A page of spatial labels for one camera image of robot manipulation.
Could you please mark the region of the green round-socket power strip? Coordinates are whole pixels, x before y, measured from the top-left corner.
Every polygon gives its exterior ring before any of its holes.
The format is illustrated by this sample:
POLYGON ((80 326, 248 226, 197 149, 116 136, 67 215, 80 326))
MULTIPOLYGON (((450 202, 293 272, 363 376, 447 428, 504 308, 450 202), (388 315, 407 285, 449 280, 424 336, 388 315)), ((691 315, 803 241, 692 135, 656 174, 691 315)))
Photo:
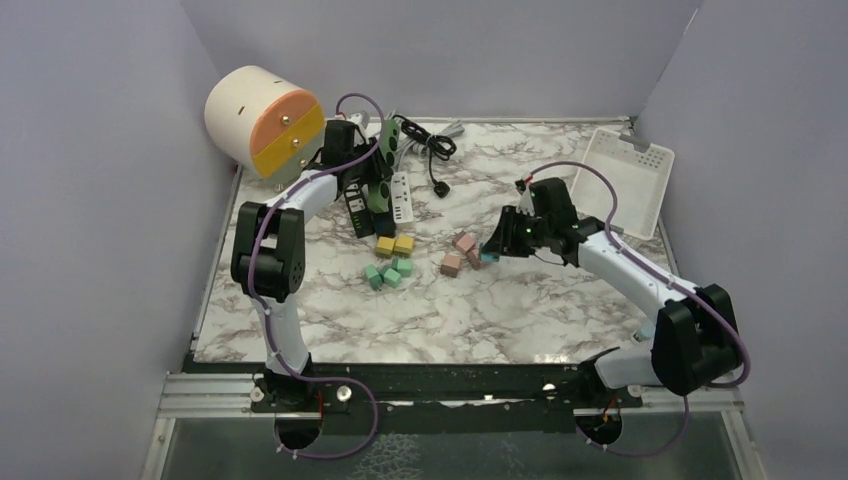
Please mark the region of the green round-socket power strip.
POLYGON ((400 126, 393 117, 382 122, 382 137, 368 176, 367 205, 374 214, 390 211, 390 182, 394 172, 400 126))

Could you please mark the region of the teal usb charger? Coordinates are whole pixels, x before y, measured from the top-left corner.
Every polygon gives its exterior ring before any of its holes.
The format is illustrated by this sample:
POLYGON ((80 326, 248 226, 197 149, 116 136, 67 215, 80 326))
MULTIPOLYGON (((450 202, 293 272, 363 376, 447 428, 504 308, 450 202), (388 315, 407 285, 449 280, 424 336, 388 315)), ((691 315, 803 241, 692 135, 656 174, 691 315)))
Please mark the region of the teal usb charger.
POLYGON ((487 264, 497 263, 500 259, 499 255, 497 253, 484 252, 484 251, 479 252, 479 258, 483 263, 487 263, 487 264))

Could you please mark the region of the black power strip green ports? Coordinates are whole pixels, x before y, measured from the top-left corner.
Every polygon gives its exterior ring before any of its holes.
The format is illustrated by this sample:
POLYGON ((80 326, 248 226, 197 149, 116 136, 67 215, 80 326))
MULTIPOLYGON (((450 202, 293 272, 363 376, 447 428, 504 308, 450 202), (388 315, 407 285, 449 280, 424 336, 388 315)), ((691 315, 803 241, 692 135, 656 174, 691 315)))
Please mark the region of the black power strip green ports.
POLYGON ((375 234, 375 226, 362 186, 351 183, 344 190, 344 200, 348 215, 357 238, 365 238, 375 234))

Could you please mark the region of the pink usb charger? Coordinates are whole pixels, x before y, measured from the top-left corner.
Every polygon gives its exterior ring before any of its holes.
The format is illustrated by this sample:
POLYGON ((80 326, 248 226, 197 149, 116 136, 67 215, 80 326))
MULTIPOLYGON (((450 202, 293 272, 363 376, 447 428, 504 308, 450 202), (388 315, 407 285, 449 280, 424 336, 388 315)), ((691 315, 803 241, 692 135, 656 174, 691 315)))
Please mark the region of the pink usb charger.
POLYGON ((461 230, 453 237, 452 245, 461 254, 467 255, 469 251, 476 248, 477 240, 470 233, 461 230))
POLYGON ((457 254, 448 253, 442 258, 439 272, 447 277, 456 278, 461 271, 463 258, 457 254))
POLYGON ((466 259, 468 260, 471 268, 474 270, 479 270, 483 267, 483 261, 480 258, 479 250, 477 248, 469 249, 466 252, 466 259))

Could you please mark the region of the white power strip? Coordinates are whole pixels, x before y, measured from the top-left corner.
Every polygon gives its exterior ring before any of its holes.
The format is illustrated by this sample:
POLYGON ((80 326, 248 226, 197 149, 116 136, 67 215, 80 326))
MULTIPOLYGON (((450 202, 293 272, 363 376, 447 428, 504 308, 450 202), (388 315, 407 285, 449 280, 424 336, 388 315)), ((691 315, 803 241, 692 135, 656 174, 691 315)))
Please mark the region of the white power strip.
POLYGON ((405 172, 395 172, 390 183, 391 213, 398 225, 411 224, 415 221, 410 183, 405 172))

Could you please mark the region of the yellow plug adapter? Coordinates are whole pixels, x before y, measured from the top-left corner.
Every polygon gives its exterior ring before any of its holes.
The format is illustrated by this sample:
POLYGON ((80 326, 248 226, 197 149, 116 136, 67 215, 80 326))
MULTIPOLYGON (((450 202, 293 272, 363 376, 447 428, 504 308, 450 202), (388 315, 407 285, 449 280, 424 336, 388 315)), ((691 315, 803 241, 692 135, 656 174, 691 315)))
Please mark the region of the yellow plug adapter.
POLYGON ((377 239, 374 249, 375 255, 380 258, 391 258, 394 254, 395 245, 395 238, 381 236, 377 239))
POLYGON ((395 239, 393 254, 403 258, 409 258, 414 250, 415 239, 412 236, 399 235, 395 239))

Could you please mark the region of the green plug adapter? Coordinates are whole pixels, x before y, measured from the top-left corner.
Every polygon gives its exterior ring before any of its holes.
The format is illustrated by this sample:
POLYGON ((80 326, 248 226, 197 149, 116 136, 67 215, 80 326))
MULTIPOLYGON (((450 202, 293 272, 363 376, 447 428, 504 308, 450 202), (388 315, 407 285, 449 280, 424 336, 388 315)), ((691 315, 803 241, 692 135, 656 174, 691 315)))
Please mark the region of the green plug adapter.
POLYGON ((382 273, 382 280, 390 288, 398 288, 403 281, 403 276, 393 268, 386 268, 382 273))
POLYGON ((413 262, 410 259, 403 257, 395 257, 392 261, 391 267, 403 278, 410 277, 414 269, 413 262))
POLYGON ((380 290, 382 288, 384 284, 383 277, 373 264, 369 264, 363 269, 363 275, 372 290, 380 290))

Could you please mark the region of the black power strip blue ports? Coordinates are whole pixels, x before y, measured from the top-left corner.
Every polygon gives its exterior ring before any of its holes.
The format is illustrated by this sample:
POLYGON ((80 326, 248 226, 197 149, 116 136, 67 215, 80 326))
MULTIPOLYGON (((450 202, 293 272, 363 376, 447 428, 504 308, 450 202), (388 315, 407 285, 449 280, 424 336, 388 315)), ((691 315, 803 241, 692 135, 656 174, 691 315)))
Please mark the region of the black power strip blue ports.
POLYGON ((394 238, 396 236, 396 223, 394 215, 390 212, 373 214, 375 234, 378 237, 394 238))

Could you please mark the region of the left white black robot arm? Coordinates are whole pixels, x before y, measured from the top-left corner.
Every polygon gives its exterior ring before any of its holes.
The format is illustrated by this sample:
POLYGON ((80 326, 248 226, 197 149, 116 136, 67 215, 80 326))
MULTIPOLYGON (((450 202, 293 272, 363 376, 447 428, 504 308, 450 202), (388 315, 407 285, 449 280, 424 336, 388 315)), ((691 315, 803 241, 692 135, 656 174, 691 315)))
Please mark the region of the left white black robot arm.
POLYGON ((341 197, 354 200, 353 219, 370 217, 362 194, 387 192, 399 134, 392 119, 382 120, 374 137, 362 137, 353 121, 331 120, 322 146, 306 158, 290 186, 268 201, 245 202, 239 208, 231 277, 260 318, 266 367, 283 376, 275 393, 290 410, 309 406, 315 387, 297 306, 306 268, 306 224, 341 197))

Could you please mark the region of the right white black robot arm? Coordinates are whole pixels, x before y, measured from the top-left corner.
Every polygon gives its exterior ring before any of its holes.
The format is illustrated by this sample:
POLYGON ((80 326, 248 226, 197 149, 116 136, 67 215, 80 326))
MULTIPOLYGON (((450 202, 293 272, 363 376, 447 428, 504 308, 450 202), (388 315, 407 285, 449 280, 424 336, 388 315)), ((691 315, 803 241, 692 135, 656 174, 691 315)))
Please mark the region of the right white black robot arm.
POLYGON ((744 355, 732 301, 726 290, 675 280, 625 247, 595 217, 579 218, 563 180, 519 180, 518 205, 502 208, 498 225, 482 246, 485 261, 527 258, 539 249, 563 265, 585 270, 635 304, 649 334, 635 347, 613 348, 581 363, 579 398, 600 407, 617 389, 661 386, 679 396, 743 366, 744 355))

